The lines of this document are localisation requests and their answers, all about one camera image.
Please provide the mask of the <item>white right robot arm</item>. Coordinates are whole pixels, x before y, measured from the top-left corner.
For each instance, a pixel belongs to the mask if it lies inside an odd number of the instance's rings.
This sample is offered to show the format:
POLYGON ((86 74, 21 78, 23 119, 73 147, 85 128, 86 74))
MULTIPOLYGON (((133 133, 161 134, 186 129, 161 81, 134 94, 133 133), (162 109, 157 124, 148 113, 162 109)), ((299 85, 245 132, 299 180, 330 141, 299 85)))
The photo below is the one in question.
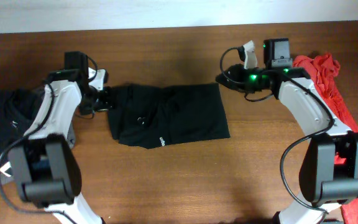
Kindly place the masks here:
POLYGON ((280 159, 287 190, 285 158, 299 143, 309 142, 299 172, 300 193, 289 193, 293 202, 277 212, 272 223, 324 223, 329 212, 358 199, 358 133, 329 109, 304 68, 245 69, 237 64, 221 72, 216 81, 245 95, 270 90, 296 119, 304 136, 290 144, 280 159))

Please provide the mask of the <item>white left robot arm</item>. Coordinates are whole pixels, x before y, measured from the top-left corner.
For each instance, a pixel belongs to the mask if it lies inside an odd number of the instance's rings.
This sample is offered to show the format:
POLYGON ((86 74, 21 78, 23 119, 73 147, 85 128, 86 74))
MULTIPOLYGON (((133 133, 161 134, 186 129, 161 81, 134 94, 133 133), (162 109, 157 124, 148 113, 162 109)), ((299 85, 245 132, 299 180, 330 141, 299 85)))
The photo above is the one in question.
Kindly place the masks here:
POLYGON ((39 111, 23 138, 7 153, 17 193, 35 213, 51 213, 60 223, 104 223, 81 193, 79 165, 68 143, 77 107, 99 96, 108 79, 104 69, 60 70, 45 82, 39 111))

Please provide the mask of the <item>black polo shirt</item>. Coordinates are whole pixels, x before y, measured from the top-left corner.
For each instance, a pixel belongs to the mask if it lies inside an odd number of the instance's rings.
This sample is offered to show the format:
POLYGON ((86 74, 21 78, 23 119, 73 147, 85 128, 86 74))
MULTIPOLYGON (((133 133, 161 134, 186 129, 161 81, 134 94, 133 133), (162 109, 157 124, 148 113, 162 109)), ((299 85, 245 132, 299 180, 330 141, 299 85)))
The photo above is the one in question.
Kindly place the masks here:
POLYGON ((231 136, 217 83, 117 86, 108 103, 111 136, 123 145, 153 149, 231 136))

